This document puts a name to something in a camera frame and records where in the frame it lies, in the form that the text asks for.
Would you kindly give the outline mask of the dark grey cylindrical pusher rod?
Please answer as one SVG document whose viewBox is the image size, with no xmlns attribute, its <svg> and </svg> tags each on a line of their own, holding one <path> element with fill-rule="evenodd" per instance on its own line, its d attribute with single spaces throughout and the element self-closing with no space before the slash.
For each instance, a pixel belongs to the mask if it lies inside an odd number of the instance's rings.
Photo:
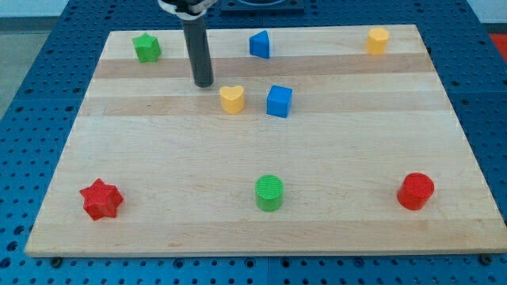
<svg viewBox="0 0 507 285">
<path fill-rule="evenodd" d="M 213 84 L 214 75 L 205 20 L 198 17 L 181 22 L 194 83 L 200 88 L 207 88 Z"/>
</svg>

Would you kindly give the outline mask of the white rod mount clamp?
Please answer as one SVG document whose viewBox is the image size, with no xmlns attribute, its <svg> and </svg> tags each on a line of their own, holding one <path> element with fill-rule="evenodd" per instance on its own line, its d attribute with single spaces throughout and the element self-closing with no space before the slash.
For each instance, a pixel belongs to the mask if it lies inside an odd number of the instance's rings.
<svg viewBox="0 0 507 285">
<path fill-rule="evenodd" d="M 218 0 L 158 0 L 158 5 L 167 13 L 184 21 L 194 21 L 206 14 Z"/>
</svg>

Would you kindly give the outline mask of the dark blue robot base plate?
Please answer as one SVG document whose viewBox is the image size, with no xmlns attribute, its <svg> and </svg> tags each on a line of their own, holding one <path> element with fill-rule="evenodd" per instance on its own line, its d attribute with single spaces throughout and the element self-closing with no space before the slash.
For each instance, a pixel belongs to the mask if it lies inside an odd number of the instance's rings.
<svg viewBox="0 0 507 285">
<path fill-rule="evenodd" d="M 222 13 L 303 12 L 305 0 L 219 0 Z"/>
</svg>

